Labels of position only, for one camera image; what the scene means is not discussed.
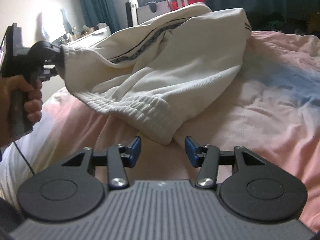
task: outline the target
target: bottle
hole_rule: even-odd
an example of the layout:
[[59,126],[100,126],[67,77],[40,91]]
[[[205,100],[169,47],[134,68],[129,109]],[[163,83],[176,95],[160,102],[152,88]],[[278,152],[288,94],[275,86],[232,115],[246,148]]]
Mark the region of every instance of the bottle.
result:
[[66,13],[65,13],[64,9],[61,9],[60,11],[62,13],[62,23],[63,23],[64,29],[66,30],[66,33],[71,33],[72,28],[71,28],[70,23],[67,20]]
[[78,31],[77,31],[77,27],[73,27],[73,28],[72,28],[72,31],[73,31],[76,39],[78,39],[78,38],[79,38],[79,33],[78,33]]

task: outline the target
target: hand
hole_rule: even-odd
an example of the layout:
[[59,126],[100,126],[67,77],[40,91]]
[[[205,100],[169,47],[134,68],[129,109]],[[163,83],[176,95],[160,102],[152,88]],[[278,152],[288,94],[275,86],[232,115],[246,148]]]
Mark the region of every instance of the hand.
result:
[[24,109],[28,113],[28,119],[35,124],[42,117],[41,88],[40,80],[37,80],[37,87],[34,89],[21,75],[0,79],[0,147],[12,143],[9,124],[11,92],[15,90],[28,92],[30,101],[24,104]]

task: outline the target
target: metal bolt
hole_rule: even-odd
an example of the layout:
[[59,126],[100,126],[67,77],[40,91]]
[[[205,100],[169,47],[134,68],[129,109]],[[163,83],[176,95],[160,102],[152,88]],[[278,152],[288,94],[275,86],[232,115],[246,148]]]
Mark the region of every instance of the metal bolt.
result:
[[115,187],[122,187],[123,185],[127,184],[127,181],[123,178],[114,178],[110,183]]
[[207,187],[213,185],[213,180],[210,178],[203,178],[198,180],[198,184],[202,187]]

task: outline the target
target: ribbed plastic surface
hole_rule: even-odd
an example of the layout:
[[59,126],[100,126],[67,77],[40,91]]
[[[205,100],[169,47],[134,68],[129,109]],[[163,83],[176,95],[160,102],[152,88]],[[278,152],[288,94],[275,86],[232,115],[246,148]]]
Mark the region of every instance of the ribbed plastic surface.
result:
[[244,221],[222,207],[214,192],[179,180],[137,181],[112,191],[87,217],[54,225],[27,220],[11,235],[16,240],[306,240],[313,233],[298,220]]

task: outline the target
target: pink blanket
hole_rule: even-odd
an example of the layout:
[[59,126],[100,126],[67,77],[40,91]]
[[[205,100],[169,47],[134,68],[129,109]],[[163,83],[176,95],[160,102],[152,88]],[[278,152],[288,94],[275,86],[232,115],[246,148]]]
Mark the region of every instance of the pink blanket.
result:
[[[136,167],[128,170],[131,180],[193,180],[197,170],[184,152],[185,136],[191,135],[201,144],[213,144],[222,150],[243,145],[305,183],[308,202],[300,219],[318,231],[319,49],[320,40],[315,36],[253,32],[243,67],[231,85],[201,114],[185,122],[167,146],[151,141],[116,116],[97,114],[62,89],[44,106],[54,124],[39,151],[33,154],[33,167],[40,171],[81,147],[103,149],[125,144],[140,135],[142,152]],[[7,163],[12,172],[14,161],[10,162],[8,157]],[[229,173],[227,167],[221,167],[219,180]],[[105,174],[100,169],[97,176],[105,181]],[[15,204],[20,183],[12,179],[10,187],[1,182],[2,194]]]

